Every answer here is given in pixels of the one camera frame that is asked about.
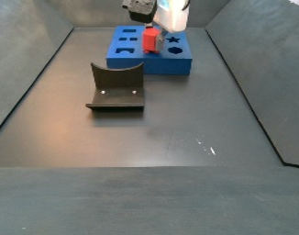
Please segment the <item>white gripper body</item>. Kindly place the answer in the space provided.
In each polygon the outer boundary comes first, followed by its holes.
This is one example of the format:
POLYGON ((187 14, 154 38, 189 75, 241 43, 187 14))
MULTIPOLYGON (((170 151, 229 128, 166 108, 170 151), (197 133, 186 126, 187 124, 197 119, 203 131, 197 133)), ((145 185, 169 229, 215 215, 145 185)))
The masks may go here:
POLYGON ((155 22, 171 33, 187 28, 190 0, 158 0, 155 22))

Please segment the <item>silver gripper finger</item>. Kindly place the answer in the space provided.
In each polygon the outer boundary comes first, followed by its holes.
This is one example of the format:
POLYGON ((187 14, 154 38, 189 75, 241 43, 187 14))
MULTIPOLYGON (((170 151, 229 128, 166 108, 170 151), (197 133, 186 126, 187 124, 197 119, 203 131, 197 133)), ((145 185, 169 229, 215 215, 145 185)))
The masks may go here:
POLYGON ((165 45, 165 36, 162 34, 158 34, 157 36, 157 51, 158 53, 163 50, 165 45))

